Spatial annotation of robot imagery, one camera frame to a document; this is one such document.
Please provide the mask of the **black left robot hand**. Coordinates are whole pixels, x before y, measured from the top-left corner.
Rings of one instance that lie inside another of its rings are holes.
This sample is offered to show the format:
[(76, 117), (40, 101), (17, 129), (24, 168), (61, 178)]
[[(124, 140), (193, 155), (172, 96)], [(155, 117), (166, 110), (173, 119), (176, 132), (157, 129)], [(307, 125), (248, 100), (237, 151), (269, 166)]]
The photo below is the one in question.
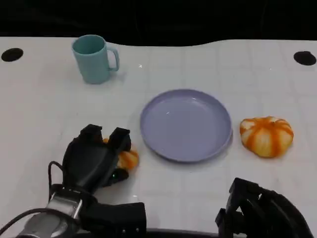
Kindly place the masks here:
[(119, 154), (131, 150), (130, 130), (117, 127), (108, 142), (103, 142), (102, 127), (89, 124), (67, 146), (63, 157), (63, 186), (95, 193), (129, 178), (120, 168)]

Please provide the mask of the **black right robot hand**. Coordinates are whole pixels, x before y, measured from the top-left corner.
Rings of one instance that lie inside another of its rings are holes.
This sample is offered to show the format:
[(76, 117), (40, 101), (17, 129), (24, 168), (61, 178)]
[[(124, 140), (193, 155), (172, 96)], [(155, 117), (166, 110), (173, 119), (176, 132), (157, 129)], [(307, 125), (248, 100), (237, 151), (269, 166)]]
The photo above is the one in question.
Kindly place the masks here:
[(220, 238), (311, 238), (302, 213), (283, 195), (235, 178), (225, 208), (215, 219)]

